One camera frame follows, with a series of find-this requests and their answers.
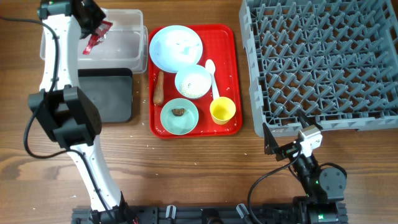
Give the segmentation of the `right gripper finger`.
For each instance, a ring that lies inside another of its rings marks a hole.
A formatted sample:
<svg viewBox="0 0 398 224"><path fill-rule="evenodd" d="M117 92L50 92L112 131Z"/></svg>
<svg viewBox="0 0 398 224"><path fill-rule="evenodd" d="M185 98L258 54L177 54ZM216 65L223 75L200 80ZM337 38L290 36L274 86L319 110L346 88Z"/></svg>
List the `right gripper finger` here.
<svg viewBox="0 0 398 224"><path fill-rule="evenodd" d="M323 130L323 128L315 121L315 119L310 119L303 110L299 109L297 111L297 117L302 125L303 128L307 128L309 126L315 126L317 127L320 131Z"/></svg>
<svg viewBox="0 0 398 224"><path fill-rule="evenodd" d="M264 153L267 155L275 154L279 145L268 128L267 123L263 123L262 127L264 132Z"/></svg>

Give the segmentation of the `red snack wrapper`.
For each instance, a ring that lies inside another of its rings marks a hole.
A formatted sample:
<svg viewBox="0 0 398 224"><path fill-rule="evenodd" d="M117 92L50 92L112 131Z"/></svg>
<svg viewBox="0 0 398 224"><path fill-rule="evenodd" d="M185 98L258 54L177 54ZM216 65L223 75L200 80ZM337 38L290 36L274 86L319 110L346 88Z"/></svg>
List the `red snack wrapper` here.
<svg viewBox="0 0 398 224"><path fill-rule="evenodd" d="M91 35L88 44L83 51L83 55L89 55L93 47L100 44L104 40L106 33L110 30L112 25L112 22L101 22L101 24L96 28L94 34Z"/></svg>

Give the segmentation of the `green bowl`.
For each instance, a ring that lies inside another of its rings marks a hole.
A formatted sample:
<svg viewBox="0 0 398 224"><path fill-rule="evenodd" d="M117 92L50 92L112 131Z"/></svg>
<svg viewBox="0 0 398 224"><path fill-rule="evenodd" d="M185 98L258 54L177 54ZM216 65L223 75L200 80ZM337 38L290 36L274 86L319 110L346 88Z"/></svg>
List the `green bowl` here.
<svg viewBox="0 0 398 224"><path fill-rule="evenodd" d="M185 108L183 116L174 116L171 112L174 108ZM160 122L163 128L174 135L185 135L195 129L199 120L197 107L188 99L176 98L168 101L160 113Z"/></svg>

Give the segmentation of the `brown food scrap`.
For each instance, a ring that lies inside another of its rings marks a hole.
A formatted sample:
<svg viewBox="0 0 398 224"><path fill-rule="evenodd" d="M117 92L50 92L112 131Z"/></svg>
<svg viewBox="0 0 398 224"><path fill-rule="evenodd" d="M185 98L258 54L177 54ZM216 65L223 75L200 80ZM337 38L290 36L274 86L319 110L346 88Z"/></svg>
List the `brown food scrap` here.
<svg viewBox="0 0 398 224"><path fill-rule="evenodd" d="M171 110L174 116L183 116L186 112L185 108L174 108Z"/></svg>

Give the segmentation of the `light blue rice bowl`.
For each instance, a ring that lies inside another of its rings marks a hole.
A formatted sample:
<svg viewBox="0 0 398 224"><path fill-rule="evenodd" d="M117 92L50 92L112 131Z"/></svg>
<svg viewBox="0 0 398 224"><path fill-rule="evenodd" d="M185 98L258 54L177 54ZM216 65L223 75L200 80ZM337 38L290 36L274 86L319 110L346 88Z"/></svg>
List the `light blue rice bowl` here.
<svg viewBox="0 0 398 224"><path fill-rule="evenodd" d="M175 76L175 87L182 96L192 100L199 99L210 90L210 73L201 65L183 68Z"/></svg>

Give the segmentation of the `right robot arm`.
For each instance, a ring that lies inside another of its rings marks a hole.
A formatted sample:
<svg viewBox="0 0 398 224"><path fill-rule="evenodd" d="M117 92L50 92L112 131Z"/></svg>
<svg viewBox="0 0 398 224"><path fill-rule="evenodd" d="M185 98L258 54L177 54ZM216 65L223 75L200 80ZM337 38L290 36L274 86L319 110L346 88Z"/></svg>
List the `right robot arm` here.
<svg viewBox="0 0 398 224"><path fill-rule="evenodd" d="M342 202L348 174L334 163L318 163L313 151L322 143L323 128L303 111L297 114L302 129L292 143L283 146L276 143L267 124L263 124L264 151L276 155L277 161L289 160L289 169L306 195L294 197L290 205L266 205L264 219L274 219L275 223L348 223Z"/></svg>

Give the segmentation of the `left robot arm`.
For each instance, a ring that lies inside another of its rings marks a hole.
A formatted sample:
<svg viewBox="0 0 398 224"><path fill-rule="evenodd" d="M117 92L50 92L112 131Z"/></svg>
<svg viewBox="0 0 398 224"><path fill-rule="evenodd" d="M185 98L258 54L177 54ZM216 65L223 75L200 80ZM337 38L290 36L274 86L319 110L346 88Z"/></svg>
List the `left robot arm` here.
<svg viewBox="0 0 398 224"><path fill-rule="evenodd" d="M41 1L45 70L29 108L49 139L74 161L91 200L92 223L137 223L112 179L100 148L102 122L78 80L78 43L106 32L105 13L94 1Z"/></svg>

